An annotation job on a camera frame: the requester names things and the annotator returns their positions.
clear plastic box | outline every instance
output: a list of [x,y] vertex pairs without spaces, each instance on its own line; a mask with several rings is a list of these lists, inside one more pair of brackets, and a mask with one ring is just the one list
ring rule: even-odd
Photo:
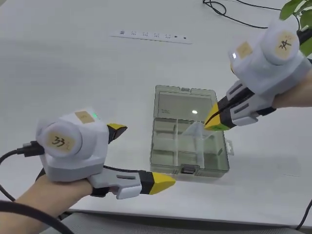
[[203,129],[215,102],[212,90],[156,86],[152,172],[221,177],[229,170],[223,132]]

white table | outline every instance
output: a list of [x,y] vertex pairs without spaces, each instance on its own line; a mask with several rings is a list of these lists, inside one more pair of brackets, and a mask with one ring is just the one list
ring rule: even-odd
[[[256,25],[278,15],[223,3],[229,15]],[[193,44],[109,37],[119,29],[177,33]],[[110,145],[106,164],[148,170],[155,86],[213,89],[223,97],[236,81],[227,49],[257,32],[200,0],[9,0],[0,8],[0,151],[33,140],[38,118],[92,105],[107,122],[129,127]],[[179,181],[158,195],[126,200],[86,197],[72,209],[297,225],[312,198],[311,116],[312,109],[279,110],[226,132],[235,155],[221,179]],[[0,167],[0,183],[17,197],[40,169],[36,157],[13,156]],[[311,217],[305,226],[312,227]]]

plant leaf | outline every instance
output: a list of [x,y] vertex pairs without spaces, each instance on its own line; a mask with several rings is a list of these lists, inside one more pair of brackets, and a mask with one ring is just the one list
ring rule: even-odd
[[305,27],[306,25],[312,27],[312,9],[302,11],[302,15],[300,17],[300,24],[302,28]]
[[300,51],[305,56],[309,56],[312,54],[312,38],[308,39],[300,46]]
[[279,18],[281,20],[287,19],[294,13],[295,9],[301,2],[302,0],[291,0],[290,2],[286,3],[282,8],[281,13],[279,14]]
[[312,1],[308,0],[306,1],[297,11],[296,11],[296,16],[300,14],[300,12],[308,7],[312,6]]

tan label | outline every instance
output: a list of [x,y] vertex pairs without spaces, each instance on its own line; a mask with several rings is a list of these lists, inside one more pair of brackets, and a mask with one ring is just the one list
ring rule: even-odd
[[287,31],[283,31],[278,36],[277,45],[275,47],[275,53],[281,59],[287,59],[291,53],[293,42],[296,36]]
[[95,122],[92,116],[86,111],[75,112],[75,115],[80,119],[83,124]]
[[253,49],[250,47],[248,42],[244,42],[236,49],[236,51],[238,52],[240,59],[244,59],[248,55],[252,54]]
[[69,153],[75,145],[75,139],[58,132],[50,132],[47,139],[47,146]]

white power strip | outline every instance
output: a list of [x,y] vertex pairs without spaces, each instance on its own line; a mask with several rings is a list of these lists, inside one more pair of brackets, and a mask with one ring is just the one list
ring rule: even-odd
[[175,34],[162,34],[162,33],[154,33],[154,32],[140,32],[140,31],[133,31],[133,30],[115,31],[111,34],[111,37],[192,44],[186,36],[179,36]]

